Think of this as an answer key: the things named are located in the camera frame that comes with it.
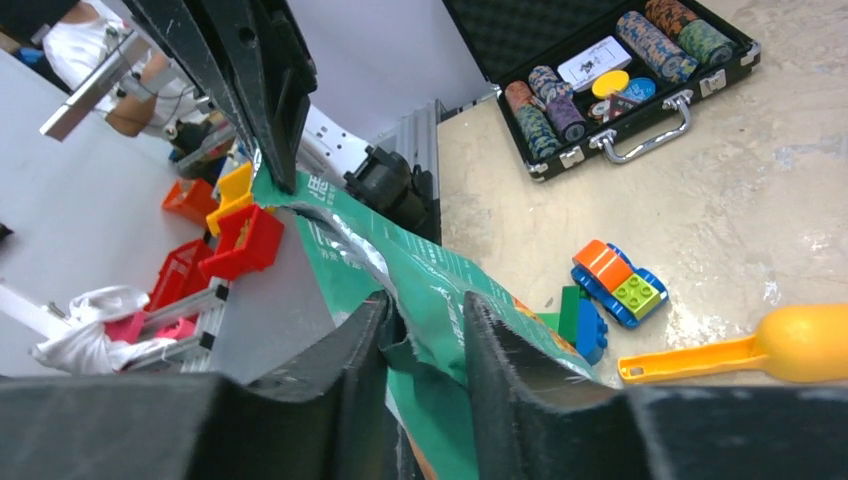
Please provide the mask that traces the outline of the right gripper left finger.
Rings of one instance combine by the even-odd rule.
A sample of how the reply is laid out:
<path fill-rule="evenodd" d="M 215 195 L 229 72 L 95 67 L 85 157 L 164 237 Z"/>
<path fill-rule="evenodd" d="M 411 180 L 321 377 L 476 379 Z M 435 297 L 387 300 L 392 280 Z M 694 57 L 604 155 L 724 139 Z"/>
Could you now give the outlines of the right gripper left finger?
<path fill-rule="evenodd" d="M 335 330 L 251 382 L 272 401 L 259 444 L 264 479 L 377 479 L 387 366 L 380 335 L 394 305 L 370 294 Z"/>

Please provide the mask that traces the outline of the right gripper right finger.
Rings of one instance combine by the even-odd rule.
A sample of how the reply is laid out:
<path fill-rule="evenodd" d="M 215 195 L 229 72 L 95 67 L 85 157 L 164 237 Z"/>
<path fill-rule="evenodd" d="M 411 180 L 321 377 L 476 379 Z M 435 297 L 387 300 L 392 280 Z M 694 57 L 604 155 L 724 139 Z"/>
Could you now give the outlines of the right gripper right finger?
<path fill-rule="evenodd" d="M 533 346 L 477 293 L 464 297 L 464 326 L 481 478 L 619 478 L 611 388 Z"/>

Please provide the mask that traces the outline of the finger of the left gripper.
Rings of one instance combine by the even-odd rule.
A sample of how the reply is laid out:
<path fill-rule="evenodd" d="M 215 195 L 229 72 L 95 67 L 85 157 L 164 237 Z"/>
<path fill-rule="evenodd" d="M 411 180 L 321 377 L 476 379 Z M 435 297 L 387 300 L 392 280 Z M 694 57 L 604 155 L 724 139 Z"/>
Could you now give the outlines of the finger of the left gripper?
<path fill-rule="evenodd" d="M 258 95 L 256 1 L 130 1 L 132 16 L 210 97 L 276 187 L 295 190 L 295 152 L 264 152 L 254 137 Z"/>
<path fill-rule="evenodd" d="M 286 1 L 256 1 L 258 99 L 254 137 L 264 152 L 294 153 L 317 88 L 315 65 Z"/>

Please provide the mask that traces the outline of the green dog food bag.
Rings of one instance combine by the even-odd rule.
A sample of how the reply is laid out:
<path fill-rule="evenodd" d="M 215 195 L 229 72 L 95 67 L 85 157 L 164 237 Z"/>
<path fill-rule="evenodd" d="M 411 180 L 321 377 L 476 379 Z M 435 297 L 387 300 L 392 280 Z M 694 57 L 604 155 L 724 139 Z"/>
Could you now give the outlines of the green dog food bag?
<path fill-rule="evenodd" d="M 480 294 L 523 339 L 578 380 L 590 365 L 536 314 L 473 261 L 410 233 L 328 181 L 301 172 L 287 194 L 258 167 L 257 204 L 287 210 L 301 235 L 319 288 L 334 315 L 351 313 L 383 289 L 400 313 L 400 336 L 388 343 L 391 411 L 438 479 L 478 476 L 466 390 L 464 297 Z"/>

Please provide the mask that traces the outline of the yellow plastic scoop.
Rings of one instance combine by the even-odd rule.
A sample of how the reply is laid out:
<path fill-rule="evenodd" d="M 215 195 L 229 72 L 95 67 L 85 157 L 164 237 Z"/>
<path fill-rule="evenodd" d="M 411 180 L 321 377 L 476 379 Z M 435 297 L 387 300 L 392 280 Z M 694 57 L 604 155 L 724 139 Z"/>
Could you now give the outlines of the yellow plastic scoop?
<path fill-rule="evenodd" d="M 779 308 L 747 337 L 699 347 L 622 357 L 617 370 L 626 383 L 671 381 L 758 370 L 794 383 L 847 378 L 847 306 Z"/>

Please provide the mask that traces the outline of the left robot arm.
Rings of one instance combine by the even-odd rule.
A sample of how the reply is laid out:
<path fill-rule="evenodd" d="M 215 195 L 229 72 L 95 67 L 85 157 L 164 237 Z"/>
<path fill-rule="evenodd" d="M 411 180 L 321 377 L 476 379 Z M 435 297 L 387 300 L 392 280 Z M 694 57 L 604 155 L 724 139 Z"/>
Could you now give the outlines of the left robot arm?
<path fill-rule="evenodd" d="M 208 95 L 253 155 L 255 170 L 286 193 L 299 166 L 415 230 L 430 201 L 420 168 L 350 134 L 310 94 L 317 70 L 285 1 L 129 1 L 141 28 Z"/>

